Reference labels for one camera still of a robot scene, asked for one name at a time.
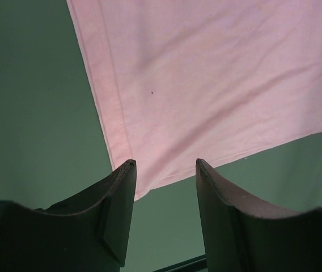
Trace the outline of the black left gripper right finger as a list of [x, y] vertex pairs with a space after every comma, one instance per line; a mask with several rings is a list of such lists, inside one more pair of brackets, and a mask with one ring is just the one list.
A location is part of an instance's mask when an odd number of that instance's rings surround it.
[[322, 207], [294, 211], [265, 201], [196, 161], [209, 271], [322, 271]]

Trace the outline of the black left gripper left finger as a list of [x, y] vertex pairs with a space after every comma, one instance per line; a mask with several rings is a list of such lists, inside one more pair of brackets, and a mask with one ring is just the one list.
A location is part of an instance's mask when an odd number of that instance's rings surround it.
[[47, 209], [0, 201], [0, 271], [119, 271], [125, 265], [137, 167]]

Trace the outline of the pink t shirt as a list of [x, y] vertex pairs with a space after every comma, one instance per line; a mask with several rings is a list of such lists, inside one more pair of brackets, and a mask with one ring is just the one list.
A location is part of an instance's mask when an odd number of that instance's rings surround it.
[[135, 198], [322, 132], [322, 1], [68, 1]]

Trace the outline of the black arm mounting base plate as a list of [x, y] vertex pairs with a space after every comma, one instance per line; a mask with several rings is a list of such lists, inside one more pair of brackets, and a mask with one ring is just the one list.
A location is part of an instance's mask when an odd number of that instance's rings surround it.
[[171, 266], [167, 266], [167, 267], [155, 270], [155, 272], [199, 272], [199, 271], [208, 271], [205, 255], [201, 255], [186, 261], [179, 262]]

